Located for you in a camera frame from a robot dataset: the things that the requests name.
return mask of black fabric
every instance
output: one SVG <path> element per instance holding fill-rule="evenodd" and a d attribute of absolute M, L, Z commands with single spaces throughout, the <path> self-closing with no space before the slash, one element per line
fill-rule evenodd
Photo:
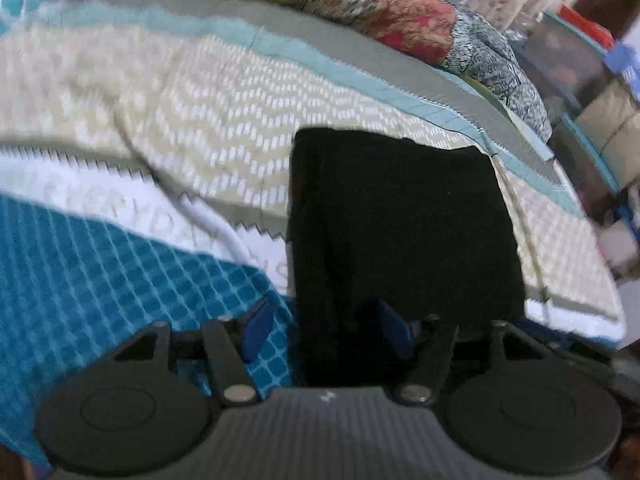
<path fill-rule="evenodd" d="M 298 319 L 312 384 L 355 377 L 365 355 L 376 361 L 372 350 L 383 345 L 369 326 L 376 300 L 407 321 L 438 314 L 466 328 L 523 313 L 513 226 L 491 161 L 476 148 L 303 129 L 290 190 Z"/>

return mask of red object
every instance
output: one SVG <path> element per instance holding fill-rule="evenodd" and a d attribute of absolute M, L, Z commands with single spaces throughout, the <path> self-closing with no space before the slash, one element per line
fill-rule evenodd
<path fill-rule="evenodd" d="M 558 14 L 558 16 L 560 16 L 566 22 L 571 23 L 574 27 L 579 28 L 592 40 L 601 44 L 607 50 L 613 48 L 613 36 L 602 25 L 599 25 L 596 22 L 592 22 L 591 20 L 587 20 L 585 17 L 575 12 L 575 10 L 567 6 L 562 6 L 562 9 L 560 9 L 560 13 Z"/>

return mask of mattress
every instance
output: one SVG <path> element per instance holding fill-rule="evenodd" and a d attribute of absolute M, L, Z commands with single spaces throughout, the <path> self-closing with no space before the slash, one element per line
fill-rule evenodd
<path fill-rule="evenodd" d="M 262 394 L 297 382 L 286 205 L 302 124 L 487 153 L 514 224 L 527 317 L 622 338 L 622 308 L 579 205 L 477 93 L 264 2 L 62 3 L 0 41 L 10 327 L 0 348 L 12 364 L 0 378 L 0 440 L 21 455 L 43 460 L 31 437 L 40 396 L 153 320 L 186 330 L 268 295 L 276 330 L 249 371 Z"/>

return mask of black circular disc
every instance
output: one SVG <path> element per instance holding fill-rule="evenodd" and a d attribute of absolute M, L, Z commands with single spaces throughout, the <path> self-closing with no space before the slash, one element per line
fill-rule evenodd
<path fill-rule="evenodd" d="M 208 423 L 207 399 L 192 384 L 157 367 L 117 363 L 55 389 L 38 410 L 36 434 L 56 464 L 120 476 L 172 462 Z"/>
<path fill-rule="evenodd" d="M 559 475 L 607 457 L 620 433 L 616 401 L 565 364 L 515 361 L 473 378 L 446 408 L 467 452 L 521 474 Z"/>

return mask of screw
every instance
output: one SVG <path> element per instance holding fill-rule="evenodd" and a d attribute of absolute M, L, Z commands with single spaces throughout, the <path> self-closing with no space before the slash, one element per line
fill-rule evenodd
<path fill-rule="evenodd" d="M 407 402 L 426 402 L 431 399 L 431 390 L 420 384 L 406 384 L 400 390 L 400 397 Z"/>
<path fill-rule="evenodd" d="M 255 397 L 255 390 L 247 384 L 234 384 L 222 393 L 229 402 L 249 402 Z"/>

